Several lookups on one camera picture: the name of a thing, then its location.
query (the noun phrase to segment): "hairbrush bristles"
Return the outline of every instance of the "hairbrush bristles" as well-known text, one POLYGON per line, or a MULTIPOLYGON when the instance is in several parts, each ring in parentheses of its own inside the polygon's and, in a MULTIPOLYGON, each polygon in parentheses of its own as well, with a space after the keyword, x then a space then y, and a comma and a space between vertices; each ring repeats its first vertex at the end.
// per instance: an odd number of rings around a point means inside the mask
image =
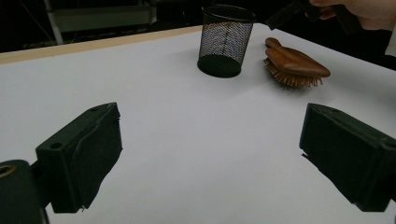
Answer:
POLYGON ((284 48, 275 38, 265 40, 269 47, 265 51, 268 56, 264 60, 270 73, 279 82, 292 87, 310 87, 322 83, 330 71, 307 55, 296 49, 284 48))

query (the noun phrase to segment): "white tabletop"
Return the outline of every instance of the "white tabletop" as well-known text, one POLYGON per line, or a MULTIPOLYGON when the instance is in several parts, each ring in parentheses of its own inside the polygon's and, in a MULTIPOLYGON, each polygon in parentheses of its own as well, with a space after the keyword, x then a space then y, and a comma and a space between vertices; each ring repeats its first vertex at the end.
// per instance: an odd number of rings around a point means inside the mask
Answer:
POLYGON ((363 213, 302 157, 308 103, 340 109, 396 137, 396 73, 255 24, 242 73, 196 66, 201 32, 0 65, 0 158, 33 163, 35 147, 96 105, 117 102, 123 151, 91 207, 63 223, 394 223, 363 213), (332 72, 286 90, 269 76, 264 39, 332 72))

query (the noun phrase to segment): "black mesh pencil holder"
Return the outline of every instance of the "black mesh pencil holder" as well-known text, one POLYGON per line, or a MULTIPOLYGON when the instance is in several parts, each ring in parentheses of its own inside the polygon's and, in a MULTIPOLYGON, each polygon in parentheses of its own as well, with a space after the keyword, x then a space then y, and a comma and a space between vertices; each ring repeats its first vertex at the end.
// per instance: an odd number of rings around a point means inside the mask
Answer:
POLYGON ((241 7, 211 5, 204 13, 198 67, 213 77, 236 77, 256 17, 241 7))

